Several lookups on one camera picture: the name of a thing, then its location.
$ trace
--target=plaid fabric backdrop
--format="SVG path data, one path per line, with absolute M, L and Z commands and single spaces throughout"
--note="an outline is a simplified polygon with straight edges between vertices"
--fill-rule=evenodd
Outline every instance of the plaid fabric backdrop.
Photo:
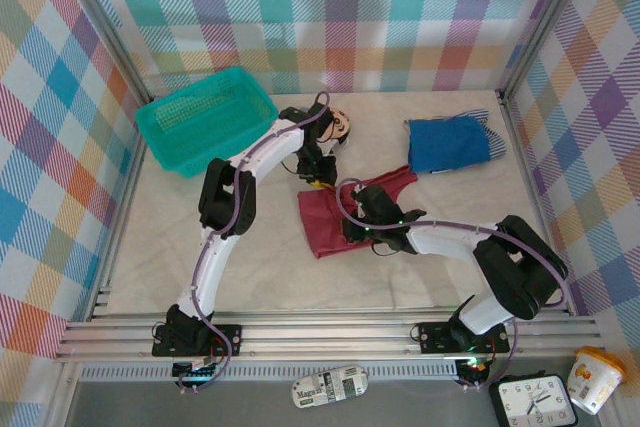
M 518 37 L 518 42 L 511 52 L 511 56 L 507 62 L 507 66 L 502 72 L 502 76 L 500 77 L 500 81 L 498 82 L 497 89 L 503 90 L 506 86 L 507 81 L 511 77 L 513 73 L 513 69 L 522 57 L 522 51 L 527 46 L 527 43 L 531 39 L 531 34 L 533 34 L 533 30 L 536 28 L 538 23 L 540 22 L 540 17 L 544 10 L 548 7 L 549 3 L 552 0 L 538 0 L 536 2 L 535 7 L 531 10 L 531 14 L 527 19 L 527 22 L 520 32 L 520 36 Z
M 537 1 L 102 0 L 155 94 L 233 64 L 272 93 L 495 88 Z
M 0 12 L 0 425 L 31 426 L 87 301 L 137 104 L 77 0 Z
M 571 0 L 516 101 L 578 308 L 640 396 L 640 0 Z

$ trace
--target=cable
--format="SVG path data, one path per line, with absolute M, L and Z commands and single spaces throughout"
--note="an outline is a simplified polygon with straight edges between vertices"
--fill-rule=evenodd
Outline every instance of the cable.
M 496 380 L 500 379 L 505 374 L 505 372 L 509 368 L 509 365 L 511 365 L 511 360 L 513 359 L 513 356 L 516 353 L 516 348 L 518 347 L 518 323 L 515 317 L 511 317 L 511 324 L 513 325 L 513 344 L 511 344 L 511 351 L 509 352 L 509 356 L 507 357 L 507 360 L 505 361 L 502 368 L 498 371 L 497 374 L 493 375 L 492 377 L 489 377 L 486 380 L 486 382 L 483 382 L 482 384 L 474 385 L 471 382 L 468 382 L 464 379 L 460 379 L 464 384 L 466 384 L 469 387 L 475 387 L 478 391 L 480 391 L 481 389 L 489 387 L 491 384 L 493 384 Z
M 418 337 L 415 337 L 413 335 L 413 329 L 415 329 L 416 327 L 418 327 L 418 324 L 413 324 L 413 327 L 411 327 L 411 330 L 409 331 L 409 337 L 411 338 L 411 340 L 413 340 L 414 342 L 420 342 L 420 339 Z
M 327 140 L 318 140 L 316 143 L 318 144 L 326 144 L 327 142 L 329 142 L 331 140 L 331 137 L 333 136 L 333 131 L 336 129 L 336 122 L 335 119 L 331 122 L 331 133 L 329 134 L 329 137 L 327 137 Z
M 222 342 L 220 337 L 214 337 L 213 340 L 216 343 L 218 343 L 220 345 L 220 347 L 222 347 L 222 355 L 220 356 L 220 360 L 218 361 L 218 364 L 219 364 L 225 359 L 225 357 L 229 357 L 230 353 L 226 351 L 226 349 L 225 349 L 226 346 L 224 345 L 224 342 Z M 213 343 L 211 343 L 211 357 L 212 358 L 215 358 L 215 351 L 216 351 L 216 348 L 213 345 Z
M 287 166 L 285 165 L 284 160 L 283 160 L 282 162 L 280 162 L 280 164 L 284 167 L 284 170 L 286 170 L 286 171 L 287 171 L 287 172 L 289 172 L 290 174 L 298 175 L 298 173 L 297 173 L 297 172 L 294 172 L 293 170 L 291 170 L 289 167 L 287 167 Z
M 489 337 L 489 342 L 491 342 L 491 350 L 493 355 L 491 356 L 491 360 L 489 362 L 493 363 L 496 360 L 496 351 L 498 350 L 496 347 L 496 341 L 493 340 L 493 337 Z
M 240 215 L 240 172 L 242 171 L 242 168 L 245 166 L 245 164 L 251 159 L 251 156 L 254 155 L 264 144 L 269 142 L 271 139 L 278 138 L 282 134 L 286 134 L 287 132 L 291 132 L 292 130 L 299 129 L 300 127 L 304 127 L 305 125 L 318 120 L 327 111 L 327 109 L 329 108 L 329 102 L 330 102 L 329 93 L 327 91 L 322 91 L 322 92 L 319 92 L 318 95 L 316 95 L 314 103 L 318 102 L 318 99 L 320 98 L 321 95 L 324 95 L 326 97 L 326 102 L 324 104 L 324 107 L 320 109 L 318 113 L 309 117 L 308 119 L 303 120 L 302 122 L 298 122 L 297 124 L 293 124 L 289 127 L 285 127 L 284 129 L 281 129 L 277 132 L 267 135 L 263 139 L 260 139 L 256 144 L 254 144 L 251 147 L 251 149 L 249 149 L 246 155 L 242 159 L 240 159 L 240 162 L 238 162 L 236 171 L 233 175 L 233 214 L 231 215 L 231 220 L 229 220 L 229 223 L 224 227 L 222 227 L 220 230 L 212 229 L 209 235 L 207 236 L 207 239 L 205 240 L 205 244 L 202 247 L 202 250 L 200 251 L 200 255 L 198 256 L 198 260 L 196 261 L 196 266 L 193 270 L 193 276 L 191 277 L 191 285 L 190 285 L 191 300 L 193 302 L 193 307 L 196 313 L 198 314 L 198 317 L 200 317 L 200 320 L 204 323 L 204 325 L 206 325 L 211 331 L 213 331 L 214 334 L 216 334 L 218 337 L 220 337 L 223 340 L 224 344 L 227 347 L 228 355 L 222 367 L 213 375 L 213 377 L 211 377 L 204 384 L 200 385 L 199 388 L 196 388 L 195 386 L 193 386 L 192 388 L 193 393 L 198 393 L 199 391 L 202 391 L 208 388 L 218 377 L 220 377 L 224 373 L 227 366 L 229 365 L 229 362 L 231 361 L 231 356 L 233 352 L 233 348 L 231 346 L 231 342 L 229 341 L 229 338 L 226 335 L 224 335 L 224 333 L 220 329 L 218 329 L 215 325 L 213 325 L 209 321 L 209 319 L 207 319 L 206 315 L 204 315 L 204 313 L 202 312 L 202 309 L 200 308 L 200 304 L 198 304 L 197 281 L 198 281 L 198 274 L 200 273 L 200 269 L 202 268 L 203 260 L 207 252 L 209 251 L 211 244 L 213 243 L 214 236 L 224 235 L 227 232 L 229 232 L 231 228 L 235 225 L 236 221 L 238 220 L 238 216 Z M 182 389 L 182 393 L 187 392 L 186 387 L 182 383 L 182 376 L 178 377 L 178 385 Z
M 378 257 L 390 257 L 392 255 L 397 254 L 398 252 L 400 252 L 399 250 L 394 250 L 393 252 L 391 252 L 390 254 L 380 254 L 378 253 L 378 251 L 376 250 L 375 247 L 376 244 L 371 244 L 371 250 L 373 251 L 374 254 L 376 254 Z
M 151 337 L 153 337 L 155 340 L 160 340 L 160 338 L 156 334 L 158 326 L 160 325 L 167 325 L 167 324 L 165 324 L 164 322 L 156 322 L 155 324 L 153 324 L 153 327 L 151 327 Z

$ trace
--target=metal grate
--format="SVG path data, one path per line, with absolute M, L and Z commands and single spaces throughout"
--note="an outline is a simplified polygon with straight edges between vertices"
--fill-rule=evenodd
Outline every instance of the metal grate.
M 412 360 L 393 362 L 353 362 L 362 366 L 375 380 L 446 380 L 457 377 L 455 361 L 452 360 Z M 88 364 L 80 377 L 82 382 L 150 382 L 170 381 L 171 364 L 160 363 L 149 366 L 148 363 Z M 294 381 L 300 377 L 335 369 L 349 362 L 251 362 L 234 360 L 220 380 L 231 381 Z

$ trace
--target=purple cable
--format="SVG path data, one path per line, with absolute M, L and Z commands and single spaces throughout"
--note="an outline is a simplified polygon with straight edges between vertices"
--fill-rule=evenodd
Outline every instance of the purple cable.
M 360 220 L 350 215 L 349 212 L 347 212 L 347 209 L 345 209 L 344 205 L 342 205 L 342 199 L 340 198 L 340 192 L 342 188 L 346 184 L 351 184 L 351 183 L 356 183 L 359 186 L 363 185 L 362 181 L 359 179 L 354 179 L 354 178 L 344 179 L 336 187 L 336 204 L 338 204 L 338 208 L 340 209 L 340 212 L 342 212 L 342 215 L 344 215 L 350 222 L 354 223 L 355 225 L 359 225 L 360 227 L 373 229 L 373 230 L 393 230 L 393 229 L 404 228 L 407 226 L 410 227 L 410 226 L 418 226 L 418 225 L 430 225 L 433 227 L 437 227 L 437 226 L 451 227 L 453 229 L 482 232 L 483 234 L 495 235 L 496 237 L 500 237 L 501 239 L 504 239 L 507 242 L 512 243 L 519 249 L 531 255 L 534 259 L 540 262 L 540 264 L 542 264 L 542 266 L 545 269 L 549 271 L 549 273 L 553 276 L 555 281 L 558 283 L 558 286 L 562 291 L 562 298 L 558 302 L 547 304 L 545 307 L 557 307 L 558 305 L 563 304 L 565 301 L 571 298 L 566 282 L 564 281 L 562 276 L 558 273 L 558 271 L 555 269 L 555 267 L 553 267 L 553 265 L 551 265 L 551 263 L 547 259 L 545 259 L 542 255 L 540 255 L 538 252 L 536 252 L 534 249 L 529 247 L 527 244 L 525 244 L 521 240 L 516 239 L 515 237 L 509 234 L 506 234 L 504 232 L 501 232 L 499 230 L 492 230 L 487 227 L 480 227 L 480 226 L 464 224 L 460 222 L 451 222 L 448 220 L 417 220 L 414 222 L 405 222 L 402 225 L 398 225 L 398 224 L 374 225 L 374 224 L 366 224 L 364 222 L 361 222 Z M 485 383 L 480 384 L 478 386 L 478 389 L 481 389 L 482 387 L 488 386 L 493 382 L 495 382 L 507 371 L 507 369 L 509 368 L 509 365 L 511 364 L 511 360 L 513 359 L 513 355 L 515 354 L 516 346 L 518 345 L 518 326 L 517 326 L 515 317 L 513 317 L 511 320 L 513 323 L 513 344 L 511 346 L 511 351 L 509 352 L 509 356 L 507 357 L 507 361 L 505 362 L 504 367 L 496 375 L 494 375 L 490 379 L 487 379 Z
M 209 387 L 218 377 L 220 377 L 224 373 L 227 366 L 229 365 L 229 362 L 231 361 L 231 352 L 233 350 L 231 346 L 231 342 L 229 341 L 229 338 L 226 335 L 224 335 L 224 333 L 220 329 L 218 329 L 215 325 L 213 325 L 202 312 L 202 309 L 200 308 L 200 305 L 198 304 L 198 300 L 197 300 L 198 286 L 196 285 L 196 283 L 198 281 L 198 274 L 200 273 L 202 262 L 206 256 L 206 253 L 209 251 L 209 246 L 213 243 L 213 237 L 216 235 L 223 235 L 229 232 L 229 230 L 231 230 L 231 228 L 235 225 L 236 220 L 238 220 L 238 215 L 240 215 L 240 172 L 242 171 L 242 167 L 244 167 L 244 165 L 249 161 L 251 156 L 255 154 L 256 151 L 260 149 L 260 147 L 262 147 L 265 143 L 269 142 L 271 139 L 275 139 L 282 134 L 285 134 L 295 129 L 299 129 L 300 127 L 304 127 L 305 125 L 318 120 L 329 108 L 330 97 L 329 97 L 329 93 L 326 91 L 319 92 L 318 95 L 316 95 L 315 102 L 317 102 L 318 98 L 320 98 L 320 96 L 323 94 L 325 95 L 327 100 L 324 104 L 324 107 L 317 114 L 313 115 L 312 117 L 309 117 L 308 119 L 303 120 L 302 122 L 298 122 L 297 124 L 291 125 L 273 134 L 270 134 L 266 136 L 264 139 L 261 139 L 258 143 L 256 143 L 251 147 L 249 152 L 247 152 L 247 154 L 240 160 L 240 162 L 238 163 L 238 166 L 236 167 L 236 171 L 233 176 L 233 214 L 231 215 L 231 220 L 227 225 L 225 225 L 220 230 L 212 230 L 209 233 L 209 235 L 207 236 L 207 240 L 205 241 L 205 244 L 202 250 L 200 251 L 200 255 L 198 256 L 195 269 L 193 270 L 193 276 L 191 277 L 191 300 L 193 301 L 193 307 L 195 308 L 196 313 L 198 314 L 198 316 L 200 317 L 200 320 L 202 320 L 204 325 L 206 325 L 209 329 L 213 331 L 214 334 L 216 334 L 218 337 L 220 337 L 224 341 L 225 347 L 227 348 L 227 357 L 225 358 L 225 361 L 222 367 L 214 374 L 213 377 L 207 380 L 204 384 L 200 385 L 199 388 L 196 388 L 195 386 L 193 387 L 193 390 L 192 390 L 193 393 L 197 394 L 199 391 Z M 187 392 L 186 387 L 182 383 L 182 378 L 183 378 L 183 375 L 178 377 L 178 385 L 182 389 L 182 392 Z

